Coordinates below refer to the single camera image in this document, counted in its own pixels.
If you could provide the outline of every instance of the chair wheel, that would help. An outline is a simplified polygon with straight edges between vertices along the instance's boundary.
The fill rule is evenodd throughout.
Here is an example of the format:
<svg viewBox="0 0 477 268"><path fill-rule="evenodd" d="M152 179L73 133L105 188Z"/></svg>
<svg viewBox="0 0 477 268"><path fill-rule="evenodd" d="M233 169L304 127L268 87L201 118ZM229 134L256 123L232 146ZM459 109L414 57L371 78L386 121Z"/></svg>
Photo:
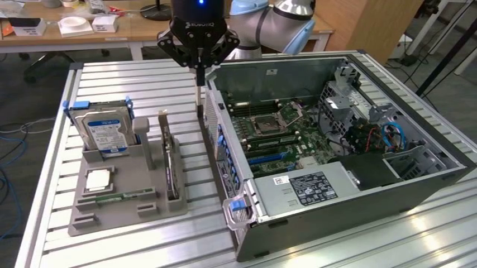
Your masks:
<svg viewBox="0 0 477 268"><path fill-rule="evenodd" d="M26 84L34 84L35 83L35 78L33 76L23 76L22 80L26 82Z"/></svg>
<svg viewBox="0 0 477 268"><path fill-rule="evenodd" d="M26 53L18 53L17 56L18 56L19 59L22 59L22 60L29 60L29 54L26 54Z"/></svg>

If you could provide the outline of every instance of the metal handle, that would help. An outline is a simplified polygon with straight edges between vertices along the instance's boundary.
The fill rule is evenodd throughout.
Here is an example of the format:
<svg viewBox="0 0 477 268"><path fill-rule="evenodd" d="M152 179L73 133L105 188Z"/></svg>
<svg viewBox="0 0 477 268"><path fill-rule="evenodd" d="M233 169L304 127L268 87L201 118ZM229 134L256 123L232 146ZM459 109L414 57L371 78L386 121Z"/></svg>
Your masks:
<svg viewBox="0 0 477 268"><path fill-rule="evenodd" d="M233 217L231 216L229 204L241 198L243 198L243 194L239 194L239 195L233 196L232 198L225 199L221 204L224 221L227 222L228 229L231 229L232 231L244 228L249 223L253 222L253 217L248 218L243 222L236 222L233 220Z"/></svg>

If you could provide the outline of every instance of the robotiq logo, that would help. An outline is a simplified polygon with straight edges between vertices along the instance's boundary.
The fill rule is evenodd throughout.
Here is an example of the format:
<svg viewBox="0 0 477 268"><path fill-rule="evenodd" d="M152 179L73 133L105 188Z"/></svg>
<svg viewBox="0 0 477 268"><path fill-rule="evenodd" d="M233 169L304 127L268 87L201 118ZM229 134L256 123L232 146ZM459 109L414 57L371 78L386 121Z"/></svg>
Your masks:
<svg viewBox="0 0 477 268"><path fill-rule="evenodd" d="M189 27L213 27L215 23L190 23L190 22L185 22L185 29L188 29Z"/></svg>

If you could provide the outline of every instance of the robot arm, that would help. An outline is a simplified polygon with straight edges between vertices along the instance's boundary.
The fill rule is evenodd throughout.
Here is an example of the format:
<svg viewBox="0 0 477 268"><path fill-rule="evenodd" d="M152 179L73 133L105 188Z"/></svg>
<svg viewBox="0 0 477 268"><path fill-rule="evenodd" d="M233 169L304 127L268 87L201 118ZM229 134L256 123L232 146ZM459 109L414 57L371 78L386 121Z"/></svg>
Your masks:
<svg viewBox="0 0 477 268"><path fill-rule="evenodd" d="M229 59L256 58L260 45L299 53L313 27L313 0L277 0L273 6L268 0L233 0L232 30L223 18L223 0L172 0L170 5L169 29L158 34L157 45L180 66L194 71L197 86L204 85L205 68L219 65L229 53ZM173 37L182 47L173 44Z"/></svg>

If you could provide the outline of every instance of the white box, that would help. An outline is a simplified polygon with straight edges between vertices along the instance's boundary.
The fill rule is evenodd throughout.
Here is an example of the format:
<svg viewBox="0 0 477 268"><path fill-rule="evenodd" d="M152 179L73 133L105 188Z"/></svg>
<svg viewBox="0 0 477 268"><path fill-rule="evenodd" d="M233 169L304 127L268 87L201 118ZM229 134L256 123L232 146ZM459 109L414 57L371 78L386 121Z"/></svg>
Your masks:
<svg viewBox="0 0 477 268"><path fill-rule="evenodd" d="M94 32L116 32L117 30L116 16L96 17L92 22L92 30Z"/></svg>
<svg viewBox="0 0 477 268"><path fill-rule="evenodd" d="M90 35L90 34L94 33L92 28L90 28L90 24L89 24L88 21L84 21L84 23L81 25L76 25L74 27L64 26L61 24L61 21L58 21L58 28L60 28L61 37Z"/></svg>
<svg viewBox="0 0 477 268"><path fill-rule="evenodd" d="M46 29L46 23L43 22L43 19L39 19L39 22L34 27L13 26L13 31L17 36L41 36L43 34L45 29Z"/></svg>
<svg viewBox="0 0 477 268"><path fill-rule="evenodd" d="M406 35L400 36L399 42L394 48L392 54L390 54L388 59L399 59L403 56L404 50L408 48L411 43L411 38Z"/></svg>

